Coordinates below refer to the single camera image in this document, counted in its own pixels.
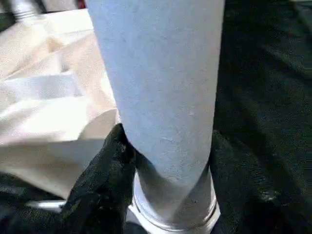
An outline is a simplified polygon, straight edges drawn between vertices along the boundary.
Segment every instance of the beige fabric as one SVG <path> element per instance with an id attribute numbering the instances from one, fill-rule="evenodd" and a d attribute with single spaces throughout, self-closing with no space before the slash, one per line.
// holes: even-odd
<path id="1" fill-rule="evenodd" d="M 0 34 L 0 171 L 66 198 L 116 122 L 87 10 Z"/>

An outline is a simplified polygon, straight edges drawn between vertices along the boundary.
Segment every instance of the dark fabric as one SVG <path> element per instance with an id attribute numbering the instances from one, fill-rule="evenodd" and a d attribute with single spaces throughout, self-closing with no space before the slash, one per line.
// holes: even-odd
<path id="1" fill-rule="evenodd" d="M 312 233 L 311 9 L 227 1 L 211 155 L 222 212 L 214 234 Z"/>
<path id="2" fill-rule="evenodd" d="M 60 200 L 60 197 L 33 187 L 23 180 L 0 173 L 0 233 L 51 233 L 58 214 L 25 207 L 28 201 Z"/>

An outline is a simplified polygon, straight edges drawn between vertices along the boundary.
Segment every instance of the white cylindrical tube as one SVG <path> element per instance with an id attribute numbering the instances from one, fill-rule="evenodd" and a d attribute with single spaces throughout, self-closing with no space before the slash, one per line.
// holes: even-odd
<path id="1" fill-rule="evenodd" d="M 164 228 L 187 229 L 210 212 L 207 162 L 223 6 L 224 0 L 88 1 L 126 135 L 145 156 L 136 202 Z"/>

